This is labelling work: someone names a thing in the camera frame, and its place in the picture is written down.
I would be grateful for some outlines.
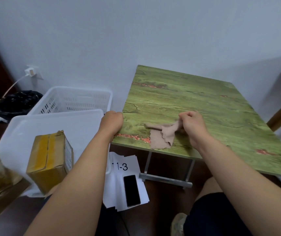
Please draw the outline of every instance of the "smartphone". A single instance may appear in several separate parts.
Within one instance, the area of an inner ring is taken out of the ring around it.
[[[123,177],[127,207],[140,205],[136,176]]]

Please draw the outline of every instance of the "metal table frame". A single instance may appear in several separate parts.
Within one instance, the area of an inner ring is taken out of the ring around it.
[[[144,173],[139,174],[139,178],[141,178],[143,181],[152,180],[152,181],[164,182],[164,183],[168,183],[168,184],[172,184],[172,185],[178,185],[178,186],[182,186],[183,189],[184,188],[191,188],[193,186],[192,182],[188,182],[188,180],[189,180],[190,175],[192,173],[195,160],[192,160],[192,162],[190,164],[190,167],[188,168],[188,170],[185,174],[184,181],[181,181],[181,180],[176,180],[176,179],[171,179],[171,178],[147,174],[150,159],[151,159],[151,154],[152,154],[152,152],[149,152],[148,157],[147,157],[147,161],[146,161],[145,171],[144,171]]]

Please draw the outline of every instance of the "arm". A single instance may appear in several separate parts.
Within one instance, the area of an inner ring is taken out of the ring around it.
[[[122,113],[107,112],[73,169],[41,209],[25,235],[95,235],[108,147],[123,124]]]
[[[213,138],[200,113],[190,111],[179,116],[190,143],[201,154],[251,233],[281,235],[281,188]]]

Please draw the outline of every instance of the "black garbage bag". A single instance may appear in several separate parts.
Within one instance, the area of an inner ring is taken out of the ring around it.
[[[42,96],[32,90],[9,94],[0,100],[0,117],[11,120],[15,116],[27,115]]]

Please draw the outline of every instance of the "label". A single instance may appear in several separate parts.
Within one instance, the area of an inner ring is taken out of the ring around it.
[[[68,140],[65,138],[65,166],[67,172],[72,169],[72,149]]]

